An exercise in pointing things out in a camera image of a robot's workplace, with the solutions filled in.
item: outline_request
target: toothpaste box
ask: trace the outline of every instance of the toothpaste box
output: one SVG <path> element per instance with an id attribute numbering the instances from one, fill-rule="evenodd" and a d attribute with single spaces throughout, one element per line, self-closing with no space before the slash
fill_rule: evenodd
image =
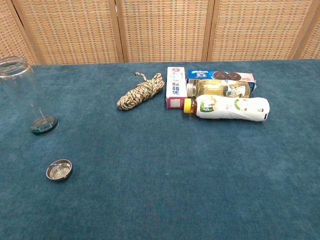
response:
<path id="1" fill-rule="evenodd" d="M 169 66 L 166 75 L 166 108 L 183 109 L 186 98 L 185 68 Z"/>
<path id="2" fill-rule="evenodd" d="M 241 72 L 225 72 L 214 70 L 194 70 L 188 71 L 186 82 L 188 84 L 196 84 L 200 79 L 217 79 L 217 80 L 234 80 L 248 82 L 250 86 L 250 94 L 256 89 L 256 80 L 252 73 Z"/>

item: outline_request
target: metal strainer lid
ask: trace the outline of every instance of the metal strainer lid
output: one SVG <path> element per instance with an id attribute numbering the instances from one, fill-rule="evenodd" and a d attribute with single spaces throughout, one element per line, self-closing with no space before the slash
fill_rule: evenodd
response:
<path id="1" fill-rule="evenodd" d="M 66 180 L 71 174 L 72 163 L 67 159 L 60 159 L 51 163 L 46 170 L 47 178 L 56 182 Z"/>

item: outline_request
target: wicker screen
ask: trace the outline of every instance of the wicker screen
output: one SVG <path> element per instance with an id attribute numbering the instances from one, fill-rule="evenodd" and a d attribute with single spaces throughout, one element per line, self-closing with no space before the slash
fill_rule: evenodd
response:
<path id="1" fill-rule="evenodd" d="M 117 53 L 119 28 L 113 26 L 112 1 L 13 2 L 44 64 L 113 63 L 123 58 Z"/>
<path id="2" fill-rule="evenodd" d="M 317 23 L 301 58 L 320 59 L 320 21 Z"/>
<path id="3" fill-rule="evenodd" d="M 208 0 L 117 0 L 129 62 L 201 61 Z"/>
<path id="4" fill-rule="evenodd" d="M 32 50 L 27 45 L 29 44 L 27 36 L 23 32 L 22 25 L 18 27 L 19 18 L 11 2 L 0 0 L 0 11 L 0 58 L 22 56 L 29 64 L 35 64 Z"/>
<path id="5" fill-rule="evenodd" d="M 284 60 L 312 0 L 215 0 L 209 58 Z"/>

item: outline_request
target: table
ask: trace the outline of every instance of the table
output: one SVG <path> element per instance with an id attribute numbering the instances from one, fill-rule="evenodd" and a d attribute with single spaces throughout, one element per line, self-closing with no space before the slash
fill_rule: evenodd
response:
<path id="1" fill-rule="evenodd" d="M 253 73 L 265 122 L 166 109 L 165 91 L 130 111 L 118 99 L 167 67 Z M 320 60 L 34 67 L 59 118 L 21 128 L 0 88 L 0 238 L 320 238 Z M 64 182 L 47 167 L 69 159 Z"/>

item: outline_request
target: clear plastic bottle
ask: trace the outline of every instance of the clear plastic bottle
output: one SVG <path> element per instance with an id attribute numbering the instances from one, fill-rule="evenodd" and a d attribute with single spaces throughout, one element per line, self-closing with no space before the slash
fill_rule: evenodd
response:
<path id="1" fill-rule="evenodd" d="M 0 59 L 0 85 L 35 135 L 51 132 L 58 126 L 32 66 L 21 56 Z"/>
<path id="2" fill-rule="evenodd" d="M 187 96 L 218 95 L 222 97 L 249 98 L 250 86 L 246 81 L 200 79 L 186 85 Z"/>
<path id="3" fill-rule="evenodd" d="M 184 99 L 184 113 L 196 114 L 202 119 L 245 119 L 265 121 L 270 105 L 262 97 L 240 98 L 218 95 L 200 95 L 196 99 Z"/>

